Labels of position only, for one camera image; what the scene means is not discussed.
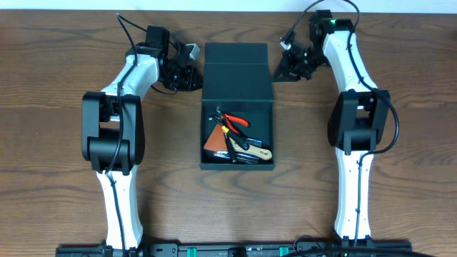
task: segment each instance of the black box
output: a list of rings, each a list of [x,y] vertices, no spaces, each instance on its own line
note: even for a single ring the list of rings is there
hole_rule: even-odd
[[[276,166],[273,151],[273,101],[266,44],[206,43],[200,168],[272,171]],[[232,164],[205,150],[204,145],[216,125],[209,117],[216,113],[216,109],[249,121],[248,128],[239,124],[236,128],[249,138],[263,141],[262,148],[270,150],[273,158],[259,164]]]

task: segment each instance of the open box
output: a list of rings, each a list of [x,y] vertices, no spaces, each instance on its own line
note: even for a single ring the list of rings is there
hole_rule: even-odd
[[[273,151],[273,89],[268,69],[266,44],[207,43],[201,105],[202,170],[272,171],[276,164]],[[273,158],[259,164],[231,163],[213,156],[204,145],[216,125],[209,117],[220,110],[240,116],[250,126],[236,126],[242,134],[262,141],[262,148]]]

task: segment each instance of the screwdriver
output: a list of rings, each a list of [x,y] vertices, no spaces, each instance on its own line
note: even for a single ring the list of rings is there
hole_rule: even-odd
[[[222,130],[224,130],[225,134],[229,137],[232,138],[237,145],[239,145],[243,150],[247,151],[249,150],[249,144],[244,140],[242,137],[240,137],[237,133],[233,132],[229,128],[227,128],[221,120],[218,119],[216,116],[211,116],[210,119],[214,120],[217,122],[217,124],[221,125]]]

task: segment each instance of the table surface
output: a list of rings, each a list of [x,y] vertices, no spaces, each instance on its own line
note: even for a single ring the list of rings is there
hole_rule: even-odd
[[[81,155],[81,97],[111,83],[124,66],[129,43],[114,14],[0,11],[2,256],[51,256],[60,243],[106,238],[101,187]],[[298,16],[122,14],[197,43],[200,71],[205,42],[267,43],[271,72],[281,58],[278,39]],[[130,30],[136,41],[144,39]],[[297,31],[309,44],[306,22]],[[371,78],[389,90],[401,122],[394,149],[373,162],[372,237],[408,239],[417,251],[455,256],[457,16],[363,14],[357,36]],[[331,235],[338,201],[338,165],[326,137],[338,97],[332,70],[322,67],[310,81],[273,89],[277,167],[247,172],[200,171],[201,91],[150,91],[142,103],[146,153],[137,181],[149,238],[203,243]],[[392,135],[389,114],[378,147]]]

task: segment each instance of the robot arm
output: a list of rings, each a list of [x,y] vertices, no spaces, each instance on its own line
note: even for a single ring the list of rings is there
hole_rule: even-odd
[[[331,12],[325,10],[317,11],[308,24],[313,46],[302,49],[293,42],[295,32],[292,31],[281,42],[285,51],[274,78],[276,81],[298,81],[301,77],[311,79],[318,66],[331,66],[340,92],[328,122],[328,140],[335,146],[339,169],[338,213],[334,229],[342,240],[353,240],[358,222],[357,239],[369,238],[368,178],[373,155],[363,158],[360,183],[358,162],[362,155],[374,151],[381,141],[388,106],[360,83],[351,63],[347,44],[353,28],[351,20],[333,19]],[[355,34],[351,37],[351,52],[363,80],[377,89],[363,65]],[[379,93],[390,99],[387,91]],[[359,116],[362,111],[368,115]]]
[[[137,249],[143,235],[136,203],[136,173],[144,155],[141,101],[157,81],[174,91],[193,91],[202,86],[196,68],[187,65],[188,60],[194,60],[199,54],[198,46],[183,45],[175,40],[178,54],[168,60],[168,45],[169,32],[159,26],[149,26],[145,42],[136,45],[136,66],[132,68],[135,55],[130,49],[126,53],[126,65],[116,79],[101,92],[87,92],[83,97],[82,151],[92,169],[97,171],[104,192],[108,221],[106,245],[113,251],[123,249],[121,231],[126,250]],[[117,97],[121,80],[122,108],[119,108]],[[100,123],[119,122],[120,111],[124,132],[114,167],[107,172],[120,133],[119,129],[101,128]]]

